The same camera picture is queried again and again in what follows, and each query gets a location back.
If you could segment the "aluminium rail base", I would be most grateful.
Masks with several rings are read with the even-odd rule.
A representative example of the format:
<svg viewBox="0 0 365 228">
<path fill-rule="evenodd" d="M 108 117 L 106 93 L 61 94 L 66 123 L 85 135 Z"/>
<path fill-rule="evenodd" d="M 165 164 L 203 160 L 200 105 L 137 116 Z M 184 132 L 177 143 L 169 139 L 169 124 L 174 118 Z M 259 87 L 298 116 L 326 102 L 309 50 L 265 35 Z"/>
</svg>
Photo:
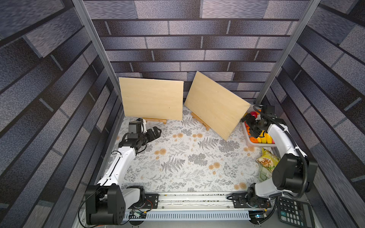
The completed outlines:
<svg viewBox="0 0 365 228">
<path fill-rule="evenodd" d="M 123 228 L 253 228 L 250 208 L 234 208 L 229 192 L 160 192 L 157 207 L 138 220 L 125 215 Z"/>
</svg>

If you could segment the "red toy apple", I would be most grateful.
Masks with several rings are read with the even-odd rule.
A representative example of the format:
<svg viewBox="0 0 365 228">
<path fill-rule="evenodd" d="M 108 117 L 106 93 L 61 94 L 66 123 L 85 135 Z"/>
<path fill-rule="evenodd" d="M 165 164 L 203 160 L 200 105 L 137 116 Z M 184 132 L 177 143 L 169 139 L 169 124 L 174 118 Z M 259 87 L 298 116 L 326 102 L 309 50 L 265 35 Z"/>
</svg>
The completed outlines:
<svg viewBox="0 0 365 228">
<path fill-rule="evenodd" d="M 253 117 L 255 117 L 255 118 L 257 118 L 258 117 L 258 114 L 257 114 L 257 112 L 250 112 L 250 114 L 253 116 Z"/>
</svg>

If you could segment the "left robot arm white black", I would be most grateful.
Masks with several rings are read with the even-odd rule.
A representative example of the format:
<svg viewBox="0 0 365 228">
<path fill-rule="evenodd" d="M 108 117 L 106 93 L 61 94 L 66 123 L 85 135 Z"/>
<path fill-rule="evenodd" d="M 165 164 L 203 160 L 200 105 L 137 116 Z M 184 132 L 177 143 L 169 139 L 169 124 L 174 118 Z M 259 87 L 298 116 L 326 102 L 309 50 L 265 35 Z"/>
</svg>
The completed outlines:
<svg viewBox="0 0 365 228">
<path fill-rule="evenodd" d="M 160 138 L 158 127 L 146 128 L 146 120 L 139 118 L 129 123 L 128 132 L 119 142 L 116 157 L 105 175 L 95 185 L 87 187 L 84 194 L 86 213 L 85 228 L 99 225 L 121 225 L 126 210 L 141 208 L 146 197 L 143 186 L 130 186 L 125 190 L 121 184 L 131 162 L 141 153 L 142 147 Z"/>
</svg>

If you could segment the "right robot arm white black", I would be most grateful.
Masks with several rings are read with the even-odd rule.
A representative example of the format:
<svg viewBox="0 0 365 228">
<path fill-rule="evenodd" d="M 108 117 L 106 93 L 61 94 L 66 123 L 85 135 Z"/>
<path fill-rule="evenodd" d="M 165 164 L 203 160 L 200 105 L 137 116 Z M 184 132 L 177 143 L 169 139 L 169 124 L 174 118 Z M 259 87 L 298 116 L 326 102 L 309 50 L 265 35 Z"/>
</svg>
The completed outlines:
<svg viewBox="0 0 365 228">
<path fill-rule="evenodd" d="M 253 208 L 266 206 L 267 201 L 283 195 L 300 199 L 313 185 L 317 161 L 300 149 L 285 121 L 274 114 L 273 106 L 255 104 L 253 109 L 259 113 L 259 119 L 246 114 L 241 122 L 248 125 L 249 133 L 255 138 L 264 134 L 271 136 L 280 154 L 280 161 L 273 169 L 271 178 L 248 188 L 245 196 L 247 204 Z"/>
</svg>

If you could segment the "yellow snack bag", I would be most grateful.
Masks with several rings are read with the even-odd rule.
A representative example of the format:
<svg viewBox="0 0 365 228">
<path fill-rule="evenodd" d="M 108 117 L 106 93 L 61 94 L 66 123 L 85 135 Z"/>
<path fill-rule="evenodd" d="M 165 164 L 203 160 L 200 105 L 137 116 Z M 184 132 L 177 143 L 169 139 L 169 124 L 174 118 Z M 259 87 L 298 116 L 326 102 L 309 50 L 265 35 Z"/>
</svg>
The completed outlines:
<svg viewBox="0 0 365 228">
<path fill-rule="evenodd" d="M 280 162 L 280 158 L 272 154 L 270 151 L 262 148 L 261 157 L 256 159 L 256 162 L 261 164 L 262 167 L 273 173 L 274 169 Z"/>
</svg>

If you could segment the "white plastic basket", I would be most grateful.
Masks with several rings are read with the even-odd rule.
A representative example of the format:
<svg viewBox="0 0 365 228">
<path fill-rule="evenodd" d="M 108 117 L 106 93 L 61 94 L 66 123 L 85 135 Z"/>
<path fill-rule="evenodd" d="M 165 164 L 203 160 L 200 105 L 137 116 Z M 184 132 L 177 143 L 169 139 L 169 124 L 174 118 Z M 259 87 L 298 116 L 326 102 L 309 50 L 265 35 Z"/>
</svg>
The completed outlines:
<svg viewBox="0 0 365 228">
<path fill-rule="evenodd" d="M 272 139 L 273 144 L 263 144 L 258 143 L 257 138 L 253 137 L 249 133 L 249 127 L 246 123 L 243 123 L 246 129 L 246 133 L 248 134 L 248 140 L 251 142 L 254 146 L 275 146 L 275 143 L 282 143 L 285 139 L 287 139 L 287 136 L 285 134 L 287 127 L 285 126 L 285 122 L 282 119 L 278 119 L 275 115 L 275 107 L 272 105 L 254 105 L 253 106 L 254 112 L 257 112 L 258 117 L 255 118 L 256 120 L 265 119 L 267 120 L 267 130 L 265 131 L 268 133 Z"/>
</svg>

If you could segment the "green plastic container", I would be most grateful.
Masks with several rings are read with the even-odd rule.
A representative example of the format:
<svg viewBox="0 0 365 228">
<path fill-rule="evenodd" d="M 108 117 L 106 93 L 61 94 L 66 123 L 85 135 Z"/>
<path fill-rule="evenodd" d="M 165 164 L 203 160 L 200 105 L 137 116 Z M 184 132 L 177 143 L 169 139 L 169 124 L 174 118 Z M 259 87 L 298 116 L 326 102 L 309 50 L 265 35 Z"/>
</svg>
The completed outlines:
<svg viewBox="0 0 365 228">
<path fill-rule="evenodd" d="M 259 171 L 259 177 L 258 180 L 260 182 L 264 182 L 268 179 L 272 178 L 272 172 L 265 167 L 262 167 L 262 169 Z"/>
</svg>

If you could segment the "black calculator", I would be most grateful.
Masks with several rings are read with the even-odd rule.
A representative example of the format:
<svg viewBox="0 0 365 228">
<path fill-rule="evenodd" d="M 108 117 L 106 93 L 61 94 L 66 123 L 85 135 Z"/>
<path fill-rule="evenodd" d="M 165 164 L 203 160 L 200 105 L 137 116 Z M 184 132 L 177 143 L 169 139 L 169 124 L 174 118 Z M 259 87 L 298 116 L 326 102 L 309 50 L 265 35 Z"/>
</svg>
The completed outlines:
<svg viewBox="0 0 365 228">
<path fill-rule="evenodd" d="M 307 202 L 278 197 L 279 220 L 298 228 L 315 228 L 311 206 Z"/>
</svg>

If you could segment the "floral tablecloth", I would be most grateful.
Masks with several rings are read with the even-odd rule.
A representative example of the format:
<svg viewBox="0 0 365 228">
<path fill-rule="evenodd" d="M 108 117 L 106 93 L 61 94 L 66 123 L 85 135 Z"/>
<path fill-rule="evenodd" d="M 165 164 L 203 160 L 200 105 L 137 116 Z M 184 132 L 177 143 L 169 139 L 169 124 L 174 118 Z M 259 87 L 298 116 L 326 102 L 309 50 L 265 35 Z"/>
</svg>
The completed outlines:
<svg viewBox="0 0 365 228">
<path fill-rule="evenodd" d="M 259 183 L 261 148 L 247 144 L 242 124 L 228 140 L 193 119 L 184 107 L 182 120 L 147 122 L 161 137 L 142 147 L 121 187 L 143 186 L 146 192 L 240 192 Z"/>
</svg>

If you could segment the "plywood board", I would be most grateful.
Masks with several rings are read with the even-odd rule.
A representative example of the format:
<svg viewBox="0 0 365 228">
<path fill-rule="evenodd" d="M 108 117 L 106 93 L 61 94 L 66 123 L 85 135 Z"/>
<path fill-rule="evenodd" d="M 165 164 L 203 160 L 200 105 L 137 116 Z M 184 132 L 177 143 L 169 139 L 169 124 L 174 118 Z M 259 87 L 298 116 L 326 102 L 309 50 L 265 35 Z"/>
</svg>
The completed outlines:
<svg viewBox="0 0 365 228">
<path fill-rule="evenodd" d="M 228 140 L 250 103 L 197 71 L 184 105 Z"/>
<path fill-rule="evenodd" d="M 182 120 L 182 81 L 119 78 L 119 83 L 125 116 Z"/>
</svg>

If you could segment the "small wooden easel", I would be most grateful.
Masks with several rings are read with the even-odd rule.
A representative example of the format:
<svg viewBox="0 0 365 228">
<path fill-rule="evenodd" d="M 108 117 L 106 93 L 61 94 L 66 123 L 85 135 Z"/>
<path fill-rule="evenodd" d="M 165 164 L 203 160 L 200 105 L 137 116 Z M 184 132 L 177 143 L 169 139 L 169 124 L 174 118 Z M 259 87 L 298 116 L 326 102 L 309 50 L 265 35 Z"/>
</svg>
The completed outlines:
<svg viewBox="0 0 365 228">
<path fill-rule="evenodd" d="M 146 122 L 159 122 L 159 123 L 167 124 L 166 119 L 144 118 L 144 120 L 146 120 Z"/>
<path fill-rule="evenodd" d="M 193 119 L 200 122 L 206 128 L 206 131 L 209 131 L 211 129 L 210 126 L 207 123 L 205 123 L 200 117 L 198 117 L 195 113 L 192 112 L 191 115 Z"/>
</svg>

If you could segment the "yellow toy banana bunch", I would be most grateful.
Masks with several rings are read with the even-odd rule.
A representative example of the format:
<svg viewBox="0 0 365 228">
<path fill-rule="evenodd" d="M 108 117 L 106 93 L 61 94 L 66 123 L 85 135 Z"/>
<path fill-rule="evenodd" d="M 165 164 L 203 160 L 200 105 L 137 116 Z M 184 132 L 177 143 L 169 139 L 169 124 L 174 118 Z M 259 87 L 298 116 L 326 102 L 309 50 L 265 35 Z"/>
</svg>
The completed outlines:
<svg viewBox="0 0 365 228">
<path fill-rule="evenodd" d="M 272 137 L 268 133 L 266 133 L 265 131 L 261 132 L 261 134 L 259 135 L 257 140 L 258 140 L 258 143 L 273 144 Z"/>
</svg>

